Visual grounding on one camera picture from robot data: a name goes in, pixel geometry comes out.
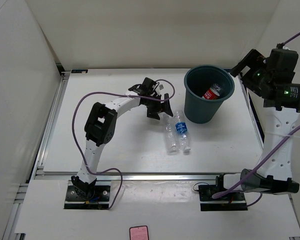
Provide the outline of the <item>clear unlabelled plastic bottle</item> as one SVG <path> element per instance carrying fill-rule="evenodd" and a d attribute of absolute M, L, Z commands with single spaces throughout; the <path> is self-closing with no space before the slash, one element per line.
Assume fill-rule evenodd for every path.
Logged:
<path fill-rule="evenodd" d="M 166 113 L 163 114 L 164 143 L 168 155 L 175 155 L 179 152 L 179 140 L 176 134 L 173 119 Z"/>

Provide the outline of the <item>small bottle black label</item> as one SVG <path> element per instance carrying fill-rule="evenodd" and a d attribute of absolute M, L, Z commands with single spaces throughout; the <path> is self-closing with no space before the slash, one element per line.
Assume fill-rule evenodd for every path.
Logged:
<path fill-rule="evenodd" d="M 224 89 L 223 88 L 220 88 L 220 87 L 217 87 L 216 89 L 216 94 L 220 97 L 223 95 L 224 93 Z"/>

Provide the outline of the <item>clear bottle red label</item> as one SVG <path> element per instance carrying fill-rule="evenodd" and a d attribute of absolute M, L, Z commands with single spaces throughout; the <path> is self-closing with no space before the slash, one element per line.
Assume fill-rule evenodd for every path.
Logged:
<path fill-rule="evenodd" d="M 204 94 L 203 98 L 206 100 L 216 100 L 219 99 L 220 96 L 217 95 L 216 88 L 222 88 L 219 84 L 214 83 Z"/>

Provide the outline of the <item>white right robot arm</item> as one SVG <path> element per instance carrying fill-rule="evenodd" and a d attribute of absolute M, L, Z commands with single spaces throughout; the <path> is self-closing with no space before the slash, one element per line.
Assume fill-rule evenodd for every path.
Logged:
<path fill-rule="evenodd" d="M 293 181 L 291 170 L 292 136 L 300 125 L 300 84 L 293 83 L 299 55 L 282 45 L 264 57 L 252 49 L 230 70 L 242 84 L 263 99 L 266 128 L 261 157 L 253 169 L 225 173 L 215 186 L 213 199 L 226 200 L 233 192 L 294 194 L 300 185 Z"/>

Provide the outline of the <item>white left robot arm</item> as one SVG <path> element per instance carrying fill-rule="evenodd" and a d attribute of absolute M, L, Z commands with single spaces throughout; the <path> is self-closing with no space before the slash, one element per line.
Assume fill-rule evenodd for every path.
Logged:
<path fill-rule="evenodd" d="M 160 114 L 173 116 L 170 99 L 173 94 L 161 93 L 163 86 L 160 80 L 146 77 L 142 83 L 131 86 L 125 94 L 113 94 L 114 100 L 108 103 L 93 104 L 86 123 L 85 148 L 78 148 L 82 164 L 71 182 L 75 192 L 83 200 L 91 200 L 96 195 L 97 168 L 102 151 L 114 137 L 117 120 L 120 116 L 139 106 L 146 107 L 146 116 L 159 120 Z"/>

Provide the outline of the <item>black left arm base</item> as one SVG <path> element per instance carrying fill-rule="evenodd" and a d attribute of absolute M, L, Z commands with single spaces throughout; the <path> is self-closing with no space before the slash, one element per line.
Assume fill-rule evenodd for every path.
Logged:
<path fill-rule="evenodd" d="M 83 182 L 72 176 L 67 185 L 63 208 L 66 210 L 107 210 L 110 206 L 111 186 Z"/>

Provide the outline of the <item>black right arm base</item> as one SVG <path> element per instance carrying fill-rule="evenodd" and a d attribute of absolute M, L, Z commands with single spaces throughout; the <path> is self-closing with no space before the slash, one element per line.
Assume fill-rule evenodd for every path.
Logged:
<path fill-rule="evenodd" d="M 199 194 L 201 212 L 247 211 L 247 202 L 242 192 L 231 192 L 220 198 L 212 198 L 216 193 L 223 192 L 224 174 L 215 178 L 214 183 L 200 181 L 193 185 L 192 190 Z"/>

